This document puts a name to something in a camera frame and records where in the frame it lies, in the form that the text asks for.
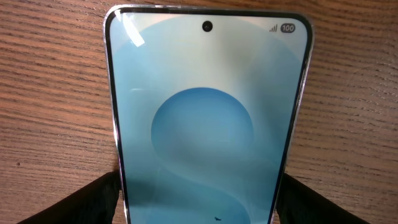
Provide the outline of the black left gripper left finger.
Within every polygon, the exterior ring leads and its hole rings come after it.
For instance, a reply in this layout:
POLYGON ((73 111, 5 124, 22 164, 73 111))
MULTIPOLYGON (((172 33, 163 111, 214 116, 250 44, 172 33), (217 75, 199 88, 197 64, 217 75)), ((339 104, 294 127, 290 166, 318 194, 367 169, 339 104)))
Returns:
POLYGON ((119 173, 108 172, 18 224, 111 224, 120 190, 119 173))

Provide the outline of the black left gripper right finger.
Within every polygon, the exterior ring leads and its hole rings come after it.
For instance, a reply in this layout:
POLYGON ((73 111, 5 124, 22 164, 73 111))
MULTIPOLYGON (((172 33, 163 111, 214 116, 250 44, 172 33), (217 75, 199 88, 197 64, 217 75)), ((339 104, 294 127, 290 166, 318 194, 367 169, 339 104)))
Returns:
POLYGON ((286 173, 276 210, 281 224, 369 224, 286 173))

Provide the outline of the Galaxy S25 smartphone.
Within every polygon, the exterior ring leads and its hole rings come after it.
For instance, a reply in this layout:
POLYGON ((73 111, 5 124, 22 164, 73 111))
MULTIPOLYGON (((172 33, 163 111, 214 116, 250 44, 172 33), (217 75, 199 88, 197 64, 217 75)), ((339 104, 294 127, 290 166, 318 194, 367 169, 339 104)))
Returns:
POLYGON ((122 4, 103 22, 128 223, 271 223, 313 49, 296 12, 122 4))

